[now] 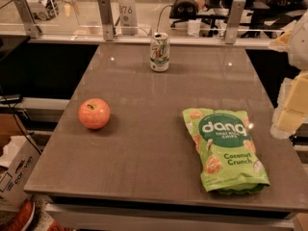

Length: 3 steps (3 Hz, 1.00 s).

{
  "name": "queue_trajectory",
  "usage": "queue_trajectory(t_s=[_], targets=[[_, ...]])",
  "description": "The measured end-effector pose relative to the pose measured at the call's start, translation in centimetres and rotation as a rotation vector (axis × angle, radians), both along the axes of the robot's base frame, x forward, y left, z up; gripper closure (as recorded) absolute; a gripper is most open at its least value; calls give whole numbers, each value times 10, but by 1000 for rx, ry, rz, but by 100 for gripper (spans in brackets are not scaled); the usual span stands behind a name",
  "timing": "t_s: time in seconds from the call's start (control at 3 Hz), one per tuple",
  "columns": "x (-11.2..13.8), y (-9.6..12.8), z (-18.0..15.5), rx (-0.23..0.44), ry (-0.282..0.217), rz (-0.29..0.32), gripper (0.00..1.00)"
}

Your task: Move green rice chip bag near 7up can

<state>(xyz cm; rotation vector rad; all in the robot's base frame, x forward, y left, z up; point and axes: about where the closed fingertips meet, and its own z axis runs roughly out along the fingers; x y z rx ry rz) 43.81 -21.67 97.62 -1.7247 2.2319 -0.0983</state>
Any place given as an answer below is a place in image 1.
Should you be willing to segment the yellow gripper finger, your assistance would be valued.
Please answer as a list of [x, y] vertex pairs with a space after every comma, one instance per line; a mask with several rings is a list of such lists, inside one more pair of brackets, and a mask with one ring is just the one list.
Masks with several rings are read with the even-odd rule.
[[294, 79], [285, 78], [280, 86], [277, 107], [270, 127], [277, 139], [286, 139], [308, 118], [308, 71], [301, 71]]

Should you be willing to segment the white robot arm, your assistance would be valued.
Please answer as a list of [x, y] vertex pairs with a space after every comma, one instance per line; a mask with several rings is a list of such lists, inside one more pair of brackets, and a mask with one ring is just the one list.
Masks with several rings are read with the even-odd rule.
[[308, 117], [308, 12], [288, 31], [273, 40], [270, 49], [286, 52], [288, 62], [300, 72], [294, 79], [285, 78], [278, 92], [277, 104], [272, 116], [271, 134], [286, 139]]

